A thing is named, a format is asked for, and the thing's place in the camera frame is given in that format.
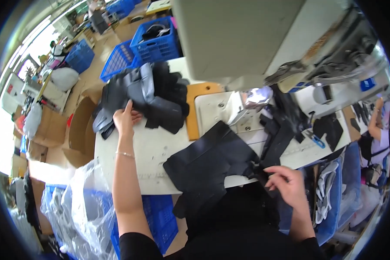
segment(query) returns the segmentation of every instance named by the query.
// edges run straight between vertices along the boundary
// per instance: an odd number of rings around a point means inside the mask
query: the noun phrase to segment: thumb
[[[127,106],[124,109],[125,113],[131,114],[131,109],[133,108],[133,101],[131,99],[128,100]]]
[[[289,189],[288,184],[286,180],[281,177],[279,174],[272,174],[269,176],[271,179],[272,183],[277,187],[277,189],[280,191],[281,194],[287,192]]]

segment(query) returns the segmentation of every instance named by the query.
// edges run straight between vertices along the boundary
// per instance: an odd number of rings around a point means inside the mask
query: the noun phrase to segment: scissors
[[[321,141],[312,131],[306,130],[305,135],[310,138],[314,143],[316,143],[322,149],[325,148],[325,143]]]

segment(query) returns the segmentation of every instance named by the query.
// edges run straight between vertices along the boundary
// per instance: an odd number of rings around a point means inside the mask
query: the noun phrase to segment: white table
[[[186,59],[184,57],[170,60],[169,66],[171,72],[180,72],[182,77],[188,79],[191,84],[202,82],[193,80],[189,76]],[[336,115],[344,130],[336,147],[337,150],[350,143],[351,139],[342,111],[336,112]],[[177,134],[173,135],[161,127],[158,129],[145,128],[145,124],[146,120],[143,119],[134,127],[133,138],[137,175],[141,193],[143,195],[181,193],[169,179],[163,169],[163,163],[172,154],[191,144],[188,140],[186,125],[184,125]],[[260,154],[263,149],[264,141],[267,138],[267,135],[263,133],[264,131],[261,129],[240,133],[239,136],[249,144],[257,154]],[[95,158],[99,158],[110,187],[112,186],[114,176],[114,160],[118,139],[119,134],[117,131],[113,131],[106,140],[104,140],[100,134],[96,135],[94,156]],[[296,140],[292,140],[280,157],[281,164],[296,169],[331,154],[332,152],[326,143],[325,136],[322,137],[322,141],[326,144],[326,148],[324,149],[317,146],[309,138],[305,138],[301,144]],[[229,188],[254,181],[255,179],[248,180],[244,176],[229,176],[225,179],[224,185],[226,188]]]

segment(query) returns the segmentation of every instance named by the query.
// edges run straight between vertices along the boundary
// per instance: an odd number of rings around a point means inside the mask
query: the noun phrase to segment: silver bracelet
[[[128,156],[128,157],[131,157],[134,159],[134,156],[131,155],[130,153],[123,153],[123,152],[119,152],[119,151],[115,151],[116,154],[121,154],[121,155],[125,155],[125,156]]]

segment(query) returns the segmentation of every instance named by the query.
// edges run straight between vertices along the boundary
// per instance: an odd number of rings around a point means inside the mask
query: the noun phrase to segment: tiled floor
[[[96,43],[93,49],[94,59],[90,67],[79,75],[80,79],[71,91],[63,111],[63,115],[66,117],[69,117],[75,111],[80,100],[81,92],[89,88],[103,88],[104,83],[100,80],[99,76],[114,47],[120,43],[120,39],[113,30],[108,31],[102,36],[96,34],[95,37]],[[48,149],[47,163],[37,161],[29,162],[32,177],[48,183],[55,183],[55,181],[59,182],[61,179],[68,181],[73,176],[75,168],[68,163],[62,152],[62,148],[68,148],[68,128],[65,136],[65,143],[62,146]],[[175,203],[178,195],[173,195],[172,197]],[[179,232],[167,250],[166,255],[178,251],[187,241],[185,219],[177,219],[177,224]]]

